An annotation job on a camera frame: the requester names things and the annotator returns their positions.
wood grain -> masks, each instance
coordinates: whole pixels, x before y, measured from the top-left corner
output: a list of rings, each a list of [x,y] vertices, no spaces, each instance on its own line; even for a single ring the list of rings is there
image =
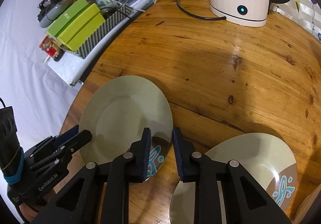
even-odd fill
[[[213,16],[208,0],[181,0],[190,12]],[[108,47],[81,88],[62,132],[79,123],[94,92],[109,80],[138,75],[168,99],[174,126],[206,152],[242,133],[284,140],[298,163],[293,218],[321,183],[321,47],[291,20],[272,12],[262,28],[188,17],[175,0],[160,0]],[[131,223],[170,223],[179,181],[171,149],[160,171],[130,188]]]

white bedsheet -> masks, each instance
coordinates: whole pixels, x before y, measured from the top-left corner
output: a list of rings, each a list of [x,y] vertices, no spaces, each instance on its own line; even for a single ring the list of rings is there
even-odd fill
[[[80,88],[69,86],[43,63],[47,55],[38,45],[45,30],[37,20],[41,1],[5,0],[0,7],[0,97],[6,106],[13,107],[17,135],[25,151],[59,133]],[[15,212],[6,188],[0,174],[1,196]]]

plate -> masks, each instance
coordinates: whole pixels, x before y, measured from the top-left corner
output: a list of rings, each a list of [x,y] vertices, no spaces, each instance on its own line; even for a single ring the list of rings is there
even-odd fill
[[[284,212],[288,209],[296,189],[298,171],[291,149],[278,137],[266,133],[243,134],[220,143],[205,154],[224,163],[239,161]],[[224,224],[220,182],[218,186]],[[171,224],[193,224],[194,206],[195,183],[179,182],[170,206]]]
[[[173,118],[162,91],[139,76],[115,78],[99,88],[81,116],[79,131],[92,133],[80,149],[84,163],[103,164],[125,153],[150,128],[152,141],[148,176],[162,165],[171,143]]]

green box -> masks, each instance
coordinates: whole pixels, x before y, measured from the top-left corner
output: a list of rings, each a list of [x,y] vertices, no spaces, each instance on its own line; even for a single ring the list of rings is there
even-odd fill
[[[65,45],[76,52],[79,47],[105,22],[103,16],[98,13],[88,23],[86,23]]]
[[[99,26],[99,28],[92,35],[90,35],[86,41],[84,41],[84,43],[76,52],[71,50],[68,52],[85,59],[94,49],[94,47],[109,33],[109,31],[119,24],[119,22],[125,19],[124,14],[127,16],[131,14],[131,8],[129,8],[127,5],[123,5],[119,11],[116,11],[106,21],[104,21],[102,25]]]
[[[86,0],[78,0],[73,3],[47,30],[47,34],[58,37],[86,8],[89,4]]]
[[[98,6],[93,4],[89,6],[86,10],[84,10],[80,15],[73,20],[72,23],[68,25],[57,37],[58,41],[61,42],[63,45],[68,45],[68,43],[77,35],[77,33],[84,27],[90,26],[90,20],[93,19],[98,13],[100,12]],[[95,29],[92,29],[92,32],[84,38],[83,42],[98,28],[95,26]]]

